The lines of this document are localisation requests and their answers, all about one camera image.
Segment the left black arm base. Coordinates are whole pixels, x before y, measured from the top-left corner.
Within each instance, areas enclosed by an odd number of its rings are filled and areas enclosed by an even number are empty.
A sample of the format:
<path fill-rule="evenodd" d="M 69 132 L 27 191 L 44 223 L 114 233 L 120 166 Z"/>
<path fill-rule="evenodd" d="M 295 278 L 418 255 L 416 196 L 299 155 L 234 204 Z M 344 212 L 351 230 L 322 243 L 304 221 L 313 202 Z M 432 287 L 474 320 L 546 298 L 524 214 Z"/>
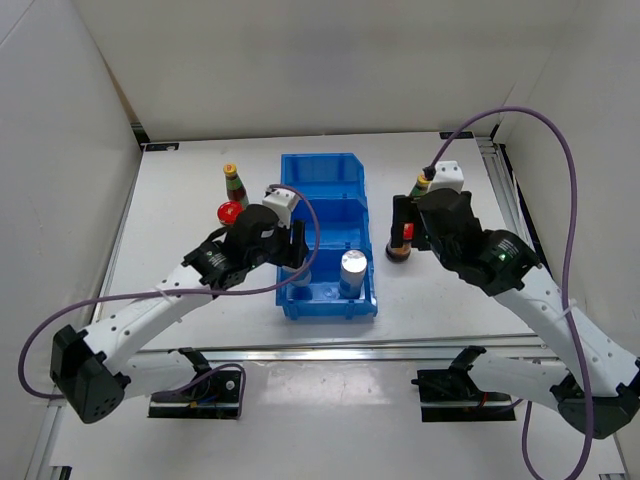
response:
<path fill-rule="evenodd" d="M 242 415 L 247 374 L 239 363 L 212 365 L 192 348 L 178 352 L 186 357 L 195 375 L 184 387 L 151 396 L 147 416 L 152 419 L 239 420 Z"/>

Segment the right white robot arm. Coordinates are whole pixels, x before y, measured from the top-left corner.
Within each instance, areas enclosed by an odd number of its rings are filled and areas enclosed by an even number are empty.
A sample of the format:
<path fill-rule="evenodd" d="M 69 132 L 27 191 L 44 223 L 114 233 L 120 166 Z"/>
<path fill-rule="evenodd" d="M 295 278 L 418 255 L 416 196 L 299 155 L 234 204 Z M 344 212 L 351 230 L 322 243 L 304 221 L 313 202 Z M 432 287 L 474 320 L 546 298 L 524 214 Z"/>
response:
<path fill-rule="evenodd" d="M 561 360 L 542 366 L 465 348 L 436 373 L 436 393 L 470 400 L 504 393 L 558 412 L 573 428 L 604 439 L 639 411 L 639 360 L 603 333 L 562 294 L 536 253 L 516 234 L 482 228 L 472 195 L 439 189 L 393 198 L 392 240 L 414 227 L 411 244 L 518 316 Z"/>

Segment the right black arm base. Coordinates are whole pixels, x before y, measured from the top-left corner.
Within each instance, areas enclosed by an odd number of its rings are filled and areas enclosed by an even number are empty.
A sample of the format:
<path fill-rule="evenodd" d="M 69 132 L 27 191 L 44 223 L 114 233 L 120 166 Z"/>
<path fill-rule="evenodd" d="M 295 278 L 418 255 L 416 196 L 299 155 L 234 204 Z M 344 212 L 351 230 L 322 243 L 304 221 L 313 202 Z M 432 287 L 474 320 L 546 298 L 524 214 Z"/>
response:
<path fill-rule="evenodd" d="M 418 370 L 411 384 L 418 390 L 423 423 L 514 421 L 521 400 L 480 390 L 468 372 L 484 347 L 465 348 L 446 369 Z"/>

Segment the silver-top shaker can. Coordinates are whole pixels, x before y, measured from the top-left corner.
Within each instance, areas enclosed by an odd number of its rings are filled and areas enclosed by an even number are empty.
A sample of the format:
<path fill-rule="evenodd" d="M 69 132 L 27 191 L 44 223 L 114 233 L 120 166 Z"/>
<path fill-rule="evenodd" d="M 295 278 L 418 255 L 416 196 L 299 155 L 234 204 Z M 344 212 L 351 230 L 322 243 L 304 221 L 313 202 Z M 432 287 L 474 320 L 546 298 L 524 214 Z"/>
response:
<path fill-rule="evenodd" d="M 346 251 L 340 261 L 339 293 L 347 299 L 360 297 L 368 260 L 360 250 Z"/>
<path fill-rule="evenodd" d="M 310 282 L 312 274 L 307 269 L 303 274 L 297 277 L 294 281 L 288 283 L 286 288 L 287 297 L 292 300 L 309 300 L 312 298 L 312 291 L 310 288 Z"/>

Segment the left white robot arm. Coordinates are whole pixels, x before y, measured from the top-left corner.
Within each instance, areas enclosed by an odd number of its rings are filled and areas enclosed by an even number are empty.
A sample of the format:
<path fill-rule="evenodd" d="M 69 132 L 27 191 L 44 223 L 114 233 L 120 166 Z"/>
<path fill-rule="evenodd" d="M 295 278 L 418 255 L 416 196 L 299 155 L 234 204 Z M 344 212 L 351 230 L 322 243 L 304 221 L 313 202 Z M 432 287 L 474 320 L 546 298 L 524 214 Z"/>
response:
<path fill-rule="evenodd" d="M 154 290 L 132 297 L 97 324 L 56 332 L 50 376 L 79 419 L 96 423 L 125 399 L 164 390 L 177 390 L 188 400 L 205 396 L 210 369 L 195 350 L 171 350 L 158 362 L 134 357 L 191 311 L 237 294 L 238 285 L 261 265 L 300 268 L 309 249 L 304 221 L 292 217 L 295 208 L 268 201 L 249 205 L 232 226 L 189 252 Z"/>

